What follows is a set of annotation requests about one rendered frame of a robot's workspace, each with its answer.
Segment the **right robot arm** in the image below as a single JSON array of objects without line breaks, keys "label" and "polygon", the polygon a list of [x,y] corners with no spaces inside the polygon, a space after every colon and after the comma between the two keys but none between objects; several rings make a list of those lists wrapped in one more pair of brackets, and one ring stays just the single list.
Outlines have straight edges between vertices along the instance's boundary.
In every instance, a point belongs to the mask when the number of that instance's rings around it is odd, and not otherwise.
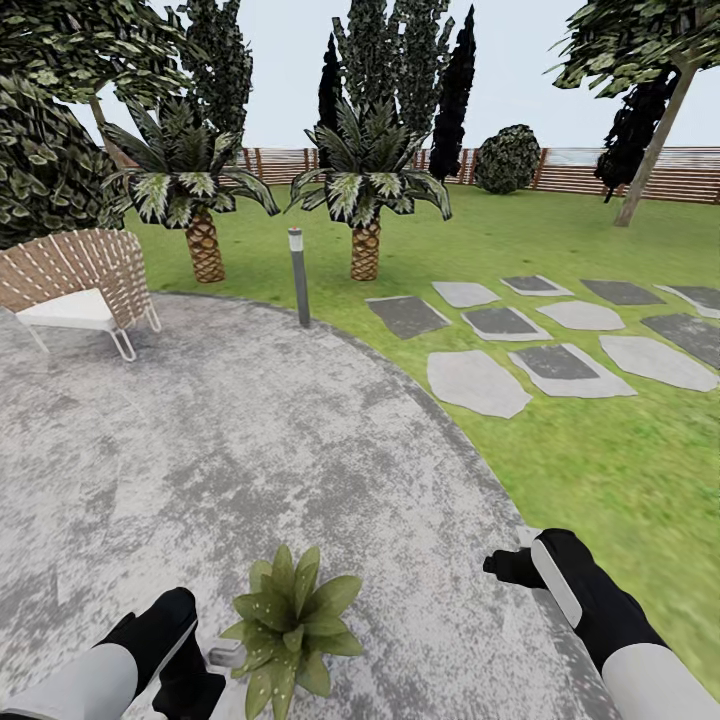
[{"label": "right robot arm", "polygon": [[568,529],[515,527],[516,551],[485,557],[503,583],[549,589],[623,720],[720,720],[720,704],[648,623],[639,602]]}]

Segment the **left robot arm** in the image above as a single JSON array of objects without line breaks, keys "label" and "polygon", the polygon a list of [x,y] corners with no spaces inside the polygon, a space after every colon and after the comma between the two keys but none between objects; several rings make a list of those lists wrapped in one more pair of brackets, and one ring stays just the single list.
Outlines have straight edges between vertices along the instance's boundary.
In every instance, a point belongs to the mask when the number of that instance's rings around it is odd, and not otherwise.
[{"label": "left robot arm", "polygon": [[210,666],[241,668],[247,650],[239,639],[221,636],[198,645],[195,600],[176,587],[145,613],[127,613],[100,644],[0,702],[0,720],[120,720],[157,676],[155,711],[168,720],[208,720],[227,685]]}]

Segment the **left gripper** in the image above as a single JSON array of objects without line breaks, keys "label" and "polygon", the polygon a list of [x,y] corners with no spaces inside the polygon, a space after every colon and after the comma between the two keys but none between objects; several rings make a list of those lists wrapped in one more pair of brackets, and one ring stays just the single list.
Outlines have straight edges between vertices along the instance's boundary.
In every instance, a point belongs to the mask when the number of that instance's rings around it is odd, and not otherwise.
[{"label": "left gripper", "polygon": [[175,681],[161,681],[153,709],[168,720],[208,720],[227,685],[225,675],[209,673],[199,652],[193,667]]}]

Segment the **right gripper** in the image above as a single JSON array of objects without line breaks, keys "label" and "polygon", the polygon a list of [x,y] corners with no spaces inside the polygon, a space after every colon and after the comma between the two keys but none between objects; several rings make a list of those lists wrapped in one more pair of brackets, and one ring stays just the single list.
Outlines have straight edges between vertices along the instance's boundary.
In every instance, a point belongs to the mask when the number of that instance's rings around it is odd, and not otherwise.
[{"label": "right gripper", "polygon": [[[526,549],[524,549],[526,552]],[[528,568],[524,564],[522,551],[495,551],[492,557],[485,557],[483,571],[494,573],[503,583],[516,583],[534,589],[546,589],[544,584],[538,584],[534,578],[528,576]]]}]

